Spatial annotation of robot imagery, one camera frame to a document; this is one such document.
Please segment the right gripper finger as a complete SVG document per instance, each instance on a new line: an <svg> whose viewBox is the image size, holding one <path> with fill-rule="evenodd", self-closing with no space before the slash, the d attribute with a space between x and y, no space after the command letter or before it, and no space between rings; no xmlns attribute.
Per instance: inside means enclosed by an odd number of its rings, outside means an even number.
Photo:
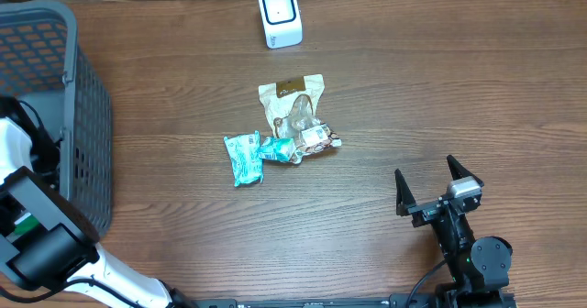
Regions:
<svg viewBox="0 0 587 308"><path fill-rule="evenodd" d="M484 182L471 171L462 166L454 156L447 155L447 163L449 165L451 177L454 181L472 177L481 187L484 186Z"/></svg>
<svg viewBox="0 0 587 308"><path fill-rule="evenodd" d="M411 213L409 209L416 206L415 198L404 178L404 175L399 169L394 171L395 185L396 185L396 214L400 216L408 216Z"/></svg>

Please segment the teal tissue pack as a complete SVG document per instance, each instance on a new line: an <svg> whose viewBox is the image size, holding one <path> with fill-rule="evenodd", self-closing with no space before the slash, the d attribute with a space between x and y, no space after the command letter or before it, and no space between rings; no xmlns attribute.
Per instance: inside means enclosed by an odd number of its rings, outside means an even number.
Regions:
<svg viewBox="0 0 587 308"><path fill-rule="evenodd" d="M259 147L258 155L264 160L293 163L296 159L296 150L293 138L266 137Z"/></svg>

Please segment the beige snack pouch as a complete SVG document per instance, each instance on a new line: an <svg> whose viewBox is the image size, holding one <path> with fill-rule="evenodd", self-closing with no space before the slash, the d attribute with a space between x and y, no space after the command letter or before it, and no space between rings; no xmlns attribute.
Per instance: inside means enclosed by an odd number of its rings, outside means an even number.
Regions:
<svg viewBox="0 0 587 308"><path fill-rule="evenodd" d="M299 164L306 156L339 148L342 140L327 122L316 115L319 99L325 90L321 74L306 75L258 87L271 137L293 138Z"/></svg>

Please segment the teal wipes packet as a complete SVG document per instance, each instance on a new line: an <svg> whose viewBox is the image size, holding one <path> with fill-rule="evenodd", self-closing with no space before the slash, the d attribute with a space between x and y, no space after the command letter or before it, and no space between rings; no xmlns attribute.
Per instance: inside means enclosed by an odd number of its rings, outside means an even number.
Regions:
<svg viewBox="0 0 587 308"><path fill-rule="evenodd" d="M259 156L260 133L224 137L224 143L231 161L234 186L249 185L263 181L263 161Z"/></svg>

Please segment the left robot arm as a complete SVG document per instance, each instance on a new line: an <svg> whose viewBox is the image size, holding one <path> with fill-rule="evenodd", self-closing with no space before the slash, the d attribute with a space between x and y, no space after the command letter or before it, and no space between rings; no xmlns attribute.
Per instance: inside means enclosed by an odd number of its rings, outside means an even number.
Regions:
<svg viewBox="0 0 587 308"><path fill-rule="evenodd" d="M25 291L2 291L15 303L77 292L109 307L191 307L164 282L144 276L108 253L90 221L51 182L61 153L37 111L1 98L1 271Z"/></svg>

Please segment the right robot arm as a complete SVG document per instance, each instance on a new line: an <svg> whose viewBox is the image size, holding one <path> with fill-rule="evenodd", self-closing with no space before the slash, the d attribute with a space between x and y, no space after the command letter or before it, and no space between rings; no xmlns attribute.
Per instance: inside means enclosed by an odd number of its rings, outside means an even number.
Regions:
<svg viewBox="0 0 587 308"><path fill-rule="evenodd" d="M430 225L443 259L407 294L392 294L392 307L515 307L509 285L513 248L499 236L477 239L466 213L482 202L484 182L447 156L452 181L436 200L416 202L400 170L394 171L396 214L410 216L413 227Z"/></svg>

